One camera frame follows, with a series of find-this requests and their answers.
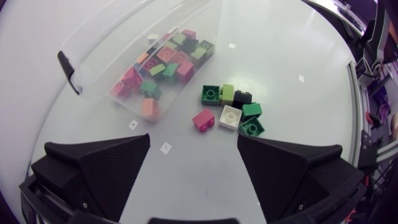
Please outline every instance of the lego brick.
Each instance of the lego brick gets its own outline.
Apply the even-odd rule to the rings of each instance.
[[[141,56],[136,60],[136,63],[141,64],[142,62],[144,62],[144,61],[147,59],[148,56],[149,56],[148,53],[144,53],[143,55],[141,55]]]
[[[241,116],[241,110],[225,105],[218,124],[235,131],[239,127],[239,120],[241,119]]]
[[[220,105],[220,87],[204,85],[201,92],[201,103],[210,106]]]
[[[251,104],[245,104],[242,106],[242,119],[248,120],[252,117],[260,117],[262,114],[261,106],[259,103],[251,103]]]
[[[171,59],[172,63],[176,63],[177,65],[180,65],[182,62],[188,60],[188,56],[186,54],[184,54],[184,52],[178,52],[177,54],[175,54],[173,56],[173,58]]]
[[[144,80],[138,74],[137,70],[134,67],[131,67],[125,74],[122,80],[123,84],[128,86],[135,94],[139,93],[140,85]]]
[[[206,60],[209,59],[215,51],[215,45],[207,40],[201,41],[198,47],[206,50]]]
[[[155,67],[151,68],[149,70],[150,75],[152,75],[155,80],[161,80],[163,78],[163,71],[166,69],[166,66],[164,64],[160,63],[156,65]]]
[[[189,39],[195,40],[197,38],[197,33],[192,30],[185,29],[182,31],[182,34],[185,35],[186,37],[188,37]]]
[[[149,45],[153,45],[152,47],[154,48],[158,48],[164,42],[164,39],[161,39],[159,34],[149,34],[147,40]]]
[[[251,98],[252,96],[250,93],[242,93],[240,90],[236,90],[232,107],[241,110],[243,104],[251,104]]]
[[[159,117],[159,106],[155,99],[146,98],[142,101],[141,115],[147,119],[157,119]]]
[[[181,45],[180,49],[186,54],[194,53],[198,44],[199,40],[187,39]]]
[[[130,95],[129,88],[122,83],[118,82],[110,91],[110,94],[116,98],[125,99]]]
[[[155,67],[156,65],[159,64],[159,61],[154,59],[154,58],[150,58],[147,60],[147,62],[145,62],[144,66],[142,66],[142,69],[145,70],[144,73],[150,74],[149,71],[151,68]]]
[[[176,43],[177,45],[182,45],[182,43],[184,42],[184,40],[187,37],[185,35],[183,35],[182,33],[178,33],[173,37],[173,42]]]
[[[191,54],[191,61],[196,68],[200,68],[206,62],[206,50],[201,47],[196,48]]]
[[[144,94],[145,98],[154,98],[159,100],[162,92],[156,83],[144,81],[140,86],[140,91]]]
[[[242,134],[252,137],[257,137],[265,131],[255,116],[242,123],[239,130]]]
[[[178,79],[183,83],[188,83],[194,75],[193,64],[188,60],[182,62],[177,69]]]
[[[214,114],[209,110],[209,109],[204,109],[202,112],[200,112],[198,115],[196,115],[194,118],[192,118],[192,121],[195,125],[195,127],[201,132],[207,131],[208,128],[212,127],[215,122],[215,117]]]
[[[178,49],[177,44],[175,44],[175,43],[173,43],[173,42],[170,42],[170,41],[166,41],[166,42],[164,43],[164,47],[170,47],[171,49],[174,49],[174,50],[177,50],[177,49]]]
[[[177,82],[177,74],[175,73],[177,67],[176,63],[170,63],[163,72],[164,79],[170,84],[176,84]]]
[[[233,85],[228,85],[224,84],[223,87],[221,87],[221,105],[225,106],[232,106],[232,103],[234,101],[234,86]]]
[[[166,46],[160,50],[156,56],[163,62],[163,63],[170,63],[173,56],[177,53],[176,50]]]

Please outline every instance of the white label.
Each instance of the white label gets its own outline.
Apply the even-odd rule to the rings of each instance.
[[[167,155],[167,153],[169,153],[171,148],[172,148],[172,145],[170,145],[169,143],[165,142],[163,144],[163,146],[160,148],[160,151]]]
[[[136,120],[132,120],[131,123],[129,124],[129,128],[131,130],[135,130],[135,128],[137,127],[138,122]]]

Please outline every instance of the dark green lego brick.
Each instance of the dark green lego brick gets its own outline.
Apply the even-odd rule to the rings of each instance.
[[[245,104],[242,106],[242,119],[248,120],[252,117],[260,117],[262,114],[261,106],[259,103]]]
[[[210,58],[216,49],[215,45],[207,40],[201,41],[198,47],[201,47],[206,50],[206,59]]]
[[[186,39],[184,43],[181,45],[180,49],[189,55],[190,53],[194,53],[194,51],[197,48],[197,45],[199,44],[199,40],[193,40],[193,39]]]
[[[146,98],[154,98],[159,100],[162,96],[162,92],[156,83],[144,81],[139,87],[140,91],[144,94]]]
[[[170,84],[176,84],[177,82],[177,73],[175,72],[177,67],[176,63],[170,63],[163,72],[164,79]]]
[[[184,42],[184,40],[186,39],[187,37],[185,36],[185,35],[183,35],[182,33],[178,33],[178,34],[176,34],[174,37],[173,37],[173,42],[174,43],[176,43],[177,45],[182,45],[183,44],[183,42]]]
[[[204,85],[201,93],[203,105],[218,106],[221,104],[220,87]]]
[[[265,131],[255,116],[243,122],[240,125],[239,130],[242,134],[252,137],[257,137]]]
[[[170,47],[171,49],[174,49],[174,50],[177,50],[177,49],[178,49],[177,44],[175,44],[175,43],[173,43],[173,42],[171,42],[171,41],[166,41],[166,42],[164,43],[164,47]]]
[[[191,54],[191,61],[196,66],[196,68],[200,68],[206,62],[206,50],[198,47]]]
[[[224,84],[221,88],[221,105],[225,106],[232,106],[234,101],[234,86]]]

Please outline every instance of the small white marker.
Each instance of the small white marker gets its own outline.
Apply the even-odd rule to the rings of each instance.
[[[171,148],[172,148],[172,145],[170,145],[169,143],[165,142],[163,144],[163,146],[160,148],[160,151],[167,155],[167,153],[169,153]]]
[[[138,122],[136,120],[132,120],[131,123],[129,124],[129,128],[131,130],[135,130],[135,128],[137,127]]]
[[[303,82],[304,82],[304,76],[302,76],[302,75],[299,75],[299,76],[298,76],[298,80],[300,80],[300,82],[302,82],[302,83],[303,83]]]

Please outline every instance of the white lego brick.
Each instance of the white lego brick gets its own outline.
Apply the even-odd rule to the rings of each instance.
[[[232,106],[225,105],[223,114],[221,115],[219,124],[223,127],[237,130],[239,121],[241,120],[242,111]]]
[[[149,45],[154,44],[154,48],[158,48],[160,44],[163,44],[164,41],[163,39],[160,39],[159,34],[149,34],[147,40]]]

